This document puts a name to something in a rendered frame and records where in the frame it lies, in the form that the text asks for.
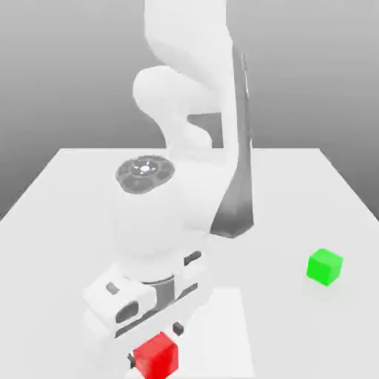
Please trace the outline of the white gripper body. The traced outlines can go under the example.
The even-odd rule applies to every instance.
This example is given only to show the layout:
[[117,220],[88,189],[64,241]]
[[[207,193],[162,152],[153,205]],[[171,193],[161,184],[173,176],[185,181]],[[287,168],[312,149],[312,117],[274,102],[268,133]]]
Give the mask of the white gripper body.
[[159,332],[174,333],[173,323],[185,325],[207,301],[208,284],[196,282],[164,308],[151,309],[115,331],[88,309],[83,315],[83,344],[88,360],[100,371],[129,371],[129,353]]

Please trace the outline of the small red cube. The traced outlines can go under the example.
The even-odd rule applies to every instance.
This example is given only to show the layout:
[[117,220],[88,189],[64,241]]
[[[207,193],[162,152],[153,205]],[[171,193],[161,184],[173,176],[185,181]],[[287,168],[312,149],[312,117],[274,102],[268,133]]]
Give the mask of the small red cube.
[[178,369],[178,345],[164,332],[134,349],[133,356],[144,379],[166,379]]

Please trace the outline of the small green cube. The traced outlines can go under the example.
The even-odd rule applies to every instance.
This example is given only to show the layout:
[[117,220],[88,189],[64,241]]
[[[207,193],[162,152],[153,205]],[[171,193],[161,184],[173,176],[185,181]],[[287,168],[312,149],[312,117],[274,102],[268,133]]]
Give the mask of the small green cube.
[[309,256],[306,276],[324,286],[329,286],[339,277],[342,264],[342,256],[322,248]]

